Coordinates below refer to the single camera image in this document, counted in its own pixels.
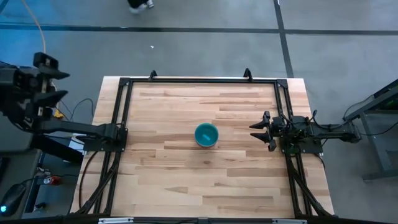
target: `concrete floor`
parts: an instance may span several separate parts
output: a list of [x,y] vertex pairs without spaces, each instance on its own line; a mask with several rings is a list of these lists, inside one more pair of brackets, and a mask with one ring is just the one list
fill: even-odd
[[[125,0],[29,0],[43,24],[121,27],[211,27],[277,29],[272,0],[154,0],[155,8],[132,16]],[[397,30],[395,0],[279,0],[286,29]],[[20,1],[0,15],[2,24],[32,23]],[[47,53],[71,77],[56,82],[69,90],[71,108],[97,100],[104,75],[287,77],[279,34],[169,32],[45,32]],[[395,80],[398,36],[287,35],[294,77],[304,78],[321,123],[339,123],[349,105]],[[42,44],[35,30],[0,30],[0,59],[31,65]],[[75,120],[91,121],[90,105]],[[377,171],[367,139],[328,141],[326,176],[340,217],[398,222],[398,179],[365,184]]]

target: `wooden table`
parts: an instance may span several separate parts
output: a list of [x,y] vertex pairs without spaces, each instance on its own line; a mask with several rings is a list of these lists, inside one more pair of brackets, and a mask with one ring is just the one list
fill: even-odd
[[[93,124],[111,122],[119,78],[104,77]],[[304,80],[288,83],[294,114],[310,116]],[[135,83],[112,216],[293,217],[283,154],[268,152],[267,145],[249,135],[261,132],[248,126],[259,122],[264,110],[277,116],[272,85]],[[201,123],[218,128],[219,141],[210,149],[197,146],[193,138]],[[103,156],[99,152],[89,165],[83,202],[98,185]],[[304,154],[303,164],[308,187],[333,213],[321,162]],[[298,194],[304,211],[300,190]],[[77,209],[78,187],[71,211]]]

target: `shoe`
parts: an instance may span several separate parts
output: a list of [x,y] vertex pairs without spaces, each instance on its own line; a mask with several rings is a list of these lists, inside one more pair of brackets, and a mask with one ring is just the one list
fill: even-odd
[[148,5],[149,8],[152,8],[152,7],[155,6],[155,4],[154,4],[154,2],[152,0],[148,0],[147,1],[147,5]]
[[141,4],[140,6],[138,6],[138,8],[133,8],[133,7],[130,7],[130,12],[132,13],[132,14],[139,14],[140,12],[142,12],[143,10],[145,10],[145,8],[147,7],[147,5],[146,4]]

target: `teal bowl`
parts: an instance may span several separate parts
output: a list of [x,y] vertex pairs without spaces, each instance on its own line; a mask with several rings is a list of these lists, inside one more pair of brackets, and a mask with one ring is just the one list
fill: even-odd
[[195,141],[201,147],[211,147],[216,144],[218,140],[218,130],[216,126],[203,123],[195,130]]

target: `yellow cable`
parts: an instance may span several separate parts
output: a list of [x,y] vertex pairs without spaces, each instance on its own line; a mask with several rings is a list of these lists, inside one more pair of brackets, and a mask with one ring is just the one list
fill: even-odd
[[35,17],[35,15],[33,14],[33,12],[30,10],[29,6],[26,4],[25,0],[21,0],[22,3],[24,3],[25,8],[27,9],[27,11],[29,12],[30,16],[32,16],[33,20],[35,21],[37,28],[39,28],[40,31],[40,35],[42,36],[42,42],[43,42],[43,53],[45,53],[45,39],[44,39],[44,34],[42,31],[42,28],[40,27],[39,22],[37,22],[37,19]]

